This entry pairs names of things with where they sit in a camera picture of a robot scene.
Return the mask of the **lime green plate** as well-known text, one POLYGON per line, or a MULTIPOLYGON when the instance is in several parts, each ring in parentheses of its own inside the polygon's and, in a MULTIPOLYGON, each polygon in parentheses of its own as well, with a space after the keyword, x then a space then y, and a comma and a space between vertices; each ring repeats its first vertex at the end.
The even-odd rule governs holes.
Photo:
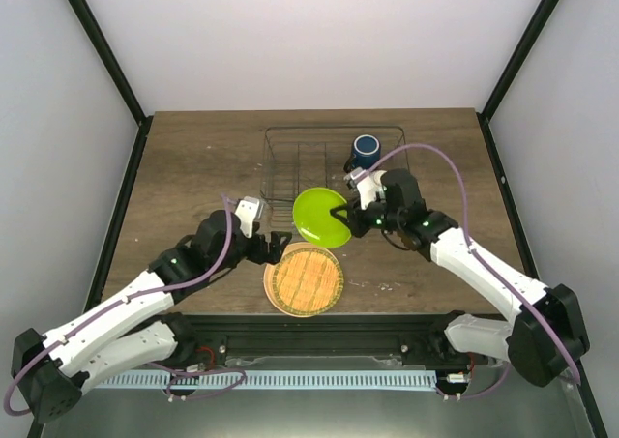
POLYGON ((299 234, 308 242, 323 248, 340 248, 352 235, 332 235, 329 210, 346 199, 338 192, 314 187, 302 191, 293 204, 293 222, 299 234))

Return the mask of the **orange patterned plate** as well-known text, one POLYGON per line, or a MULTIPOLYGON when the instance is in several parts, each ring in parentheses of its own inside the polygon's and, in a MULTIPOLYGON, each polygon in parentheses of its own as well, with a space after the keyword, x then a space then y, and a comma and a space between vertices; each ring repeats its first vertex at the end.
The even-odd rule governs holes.
POLYGON ((327 249, 307 242, 289 245, 280 262, 268 264, 263 286, 269 302, 280 312, 300 318, 313 317, 339 300, 344 273, 327 249))

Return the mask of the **grey wire dish rack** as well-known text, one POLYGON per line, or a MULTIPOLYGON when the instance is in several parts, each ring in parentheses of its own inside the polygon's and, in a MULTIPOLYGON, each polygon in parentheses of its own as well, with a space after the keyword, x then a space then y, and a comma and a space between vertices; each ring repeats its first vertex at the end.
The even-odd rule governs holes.
POLYGON ((265 131, 260 193, 273 219, 289 220, 304 190, 326 187, 349 198, 344 165, 354 139, 373 135, 387 154, 406 141, 394 125, 274 126, 265 131))

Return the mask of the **dark blue mug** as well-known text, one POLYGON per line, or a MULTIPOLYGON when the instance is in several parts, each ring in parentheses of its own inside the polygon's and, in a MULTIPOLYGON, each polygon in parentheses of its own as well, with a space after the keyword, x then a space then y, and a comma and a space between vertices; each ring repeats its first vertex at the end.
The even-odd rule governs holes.
POLYGON ((355 168, 370 169, 381 158, 381 143, 371 134, 357 136, 351 144, 350 156, 343 170, 346 173, 355 168))

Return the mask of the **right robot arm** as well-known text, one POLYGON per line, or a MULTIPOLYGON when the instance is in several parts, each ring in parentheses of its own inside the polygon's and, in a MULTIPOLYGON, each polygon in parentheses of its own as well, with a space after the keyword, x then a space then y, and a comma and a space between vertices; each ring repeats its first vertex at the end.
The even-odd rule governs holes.
POLYGON ((565 370, 579 379, 575 364, 590 342, 570 288, 549 287, 484 249, 454 219, 427 207, 416 178, 406 169, 370 172, 357 167, 344 181, 355 196, 330 214, 354 237, 371 229, 397 235, 399 248, 451 272, 502 315, 494 320, 454 313, 429 340, 436 361, 449 364, 470 352, 510 363, 538 387, 565 370))

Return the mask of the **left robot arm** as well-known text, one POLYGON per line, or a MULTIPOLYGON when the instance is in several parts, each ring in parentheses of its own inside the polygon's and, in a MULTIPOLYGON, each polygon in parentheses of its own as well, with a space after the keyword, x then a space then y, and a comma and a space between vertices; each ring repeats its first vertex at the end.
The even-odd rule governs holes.
POLYGON ((189 363, 198 343, 192 326, 167 310, 243 261, 279 263, 292 239, 285 231, 261 234, 257 214, 245 213, 245 205, 211 213, 125 288, 73 321, 43 334, 33 328, 19 334, 5 412, 21 414, 11 406, 13 393, 20 392, 24 414, 49 423, 112 376, 149 363, 189 363))

